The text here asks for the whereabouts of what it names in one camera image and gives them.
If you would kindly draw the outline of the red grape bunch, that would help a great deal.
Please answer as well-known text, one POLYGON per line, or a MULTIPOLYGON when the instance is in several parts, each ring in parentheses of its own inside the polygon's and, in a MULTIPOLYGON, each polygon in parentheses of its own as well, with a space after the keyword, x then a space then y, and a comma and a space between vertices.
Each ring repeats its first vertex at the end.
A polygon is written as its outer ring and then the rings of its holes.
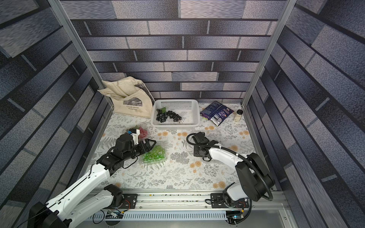
POLYGON ((139 132, 140 132, 140 134, 139 134, 139 139, 145 139, 145 138, 147 138, 147 136, 148 136, 148 131, 147 130, 145 130, 145 129, 143 129, 142 127, 139 127, 139 132))

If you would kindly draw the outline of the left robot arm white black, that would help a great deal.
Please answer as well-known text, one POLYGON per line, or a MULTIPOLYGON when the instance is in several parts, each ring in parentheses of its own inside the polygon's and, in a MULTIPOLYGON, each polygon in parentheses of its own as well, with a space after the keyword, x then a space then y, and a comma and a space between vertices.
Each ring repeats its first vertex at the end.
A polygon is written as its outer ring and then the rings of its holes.
POLYGON ((107 185, 100 193, 84 201, 100 183, 123 168, 125 161, 137 160, 156 145, 155 140, 139 141, 139 132, 130 130, 120 135, 115 146, 101 156, 90 170, 75 183, 46 203, 38 202, 29 211, 28 228, 75 228, 98 211, 119 208, 125 203, 123 191, 116 185, 107 185))

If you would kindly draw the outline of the clear clamshell container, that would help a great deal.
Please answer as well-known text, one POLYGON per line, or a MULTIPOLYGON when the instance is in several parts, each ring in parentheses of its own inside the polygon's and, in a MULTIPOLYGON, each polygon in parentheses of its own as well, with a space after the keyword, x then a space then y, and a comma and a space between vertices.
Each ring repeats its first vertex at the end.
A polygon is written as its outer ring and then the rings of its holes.
POLYGON ((163 143, 157 143, 154 148, 142 156, 142 164, 154 164, 166 160, 166 149, 163 143))
POLYGON ((138 136, 139 141, 144 140, 148 137, 148 131, 147 131, 147 128, 146 128, 146 124, 138 124, 138 125, 133 126, 133 127, 128 127, 128 128, 125 129, 125 132, 129 132, 132 129, 139 130, 139 132, 140 132, 140 134, 138 136))

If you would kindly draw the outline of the green grape bunch front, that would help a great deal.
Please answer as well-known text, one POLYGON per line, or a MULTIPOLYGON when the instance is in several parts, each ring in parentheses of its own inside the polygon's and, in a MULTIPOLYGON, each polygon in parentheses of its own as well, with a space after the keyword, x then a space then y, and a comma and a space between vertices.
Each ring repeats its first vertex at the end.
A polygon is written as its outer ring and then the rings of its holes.
POLYGON ((151 163, 155 160, 155 155, 153 153, 147 153, 143 157, 143 163, 151 163))

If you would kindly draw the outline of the black grape bunch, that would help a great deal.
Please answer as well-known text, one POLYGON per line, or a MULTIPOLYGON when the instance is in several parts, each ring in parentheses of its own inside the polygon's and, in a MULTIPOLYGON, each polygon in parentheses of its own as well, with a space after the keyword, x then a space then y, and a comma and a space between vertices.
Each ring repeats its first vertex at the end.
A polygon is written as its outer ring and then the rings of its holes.
POLYGON ((182 117, 171 111, 171 110, 166 110, 166 108, 162 108, 162 109, 157 109, 157 114, 156 114, 156 121, 160 122, 160 123, 164 123, 167 121, 167 119, 172 119, 173 122, 179 122, 180 120, 182 120, 182 117))

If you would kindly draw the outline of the green grape bunch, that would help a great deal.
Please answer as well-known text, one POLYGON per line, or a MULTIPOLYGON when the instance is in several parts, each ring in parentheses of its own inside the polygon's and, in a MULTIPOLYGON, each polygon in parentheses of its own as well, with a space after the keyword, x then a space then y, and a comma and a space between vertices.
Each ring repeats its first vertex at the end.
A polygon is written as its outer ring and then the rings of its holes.
POLYGON ((165 159, 166 157, 166 151, 164 149, 164 147, 160 146, 160 145, 156 145, 152 152, 155 155, 155 161, 162 161, 165 159))
POLYGON ((155 155, 153 153, 147 153, 143 157, 143 163, 151 163, 155 160, 155 155))

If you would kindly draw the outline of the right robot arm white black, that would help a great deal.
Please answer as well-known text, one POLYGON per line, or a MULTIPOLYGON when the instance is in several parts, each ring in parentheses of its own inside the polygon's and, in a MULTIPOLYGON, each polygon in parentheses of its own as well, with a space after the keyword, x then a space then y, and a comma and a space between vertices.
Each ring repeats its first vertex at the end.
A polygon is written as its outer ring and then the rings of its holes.
POLYGON ((194 146, 194 151, 204 161, 217 160, 236 171, 239 182, 229 185, 223 191, 226 204, 237 202, 243 198, 255 202, 260 199, 273 200, 271 188, 275 185, 275 181, 258 154, 239 154, 232 149, 223 147, 216 140, 209 140, 204 132, 189 134, 186 141, 194 146))

